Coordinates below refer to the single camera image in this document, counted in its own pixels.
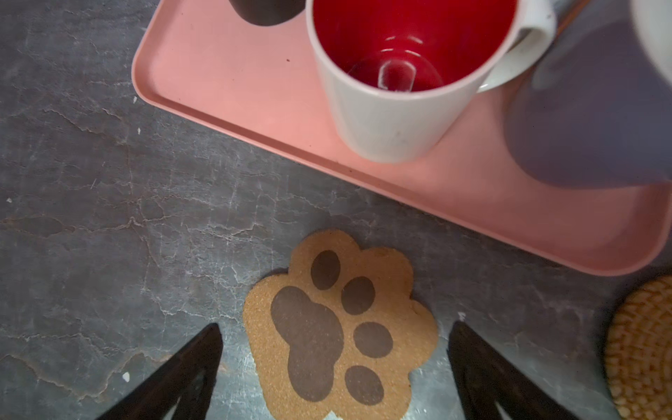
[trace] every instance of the paw-shaped coaster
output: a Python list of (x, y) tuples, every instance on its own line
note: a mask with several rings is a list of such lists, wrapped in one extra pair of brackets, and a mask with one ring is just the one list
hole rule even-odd
[(340, 230), (303, 240), (289, 273), (261, 280), (243, 309), (271, 414), (400, 419), (411, 402), (409, 373), (438, 339), (412, 289), (411, 264), (394, 249), (360, 250)]

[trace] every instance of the tray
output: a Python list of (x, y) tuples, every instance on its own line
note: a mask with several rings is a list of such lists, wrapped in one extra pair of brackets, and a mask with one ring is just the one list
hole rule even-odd
[(162, 0), (132, 78), (154, 106), (587, 273), (646, 265), (670, 230), (672, 185), (561, 190), (527, 176), (504, 144), (506, 87), (477, 95), (419, 160), (358, 157), (336, 135), (303, 13), (258, 27), (227, 0)]

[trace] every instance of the gray stone surface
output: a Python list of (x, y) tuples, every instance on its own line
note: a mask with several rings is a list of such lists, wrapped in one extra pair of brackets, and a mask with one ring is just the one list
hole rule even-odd
[(217, 322), (209, 418), (269, 419), (243, 301), (327, 227), (406, 253), (439, 322), (407, 419), (462, 418), (445, 354), (460, 312), (579, 416), (618, 418), (605, 328), (669, 252), (580, 274), (148, 106), (129, 74), (156, 5), (0, 3), (0, 418), (95, 418)]

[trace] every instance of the coaster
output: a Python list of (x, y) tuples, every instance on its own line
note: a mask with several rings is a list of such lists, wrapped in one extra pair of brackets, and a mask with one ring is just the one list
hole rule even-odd
[(400, 419), (411, 402), (409, 373), (438, 340), (412, 289), (411, 264), (394, 249), (360, 250), (340, 230), (303, 240), (288, 274), (257, 283), (243, 309), (271, 414)]
[(631, 293), (609, 328), (604, 364), (624, 419), (672, 420), (672, 276)]

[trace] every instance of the rattan trivet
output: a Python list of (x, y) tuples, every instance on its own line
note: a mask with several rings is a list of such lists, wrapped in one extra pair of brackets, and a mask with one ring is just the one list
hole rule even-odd
[(628, 296), (609, 328), (604, 364), (621, 417), (672, 420), (672, 276)]

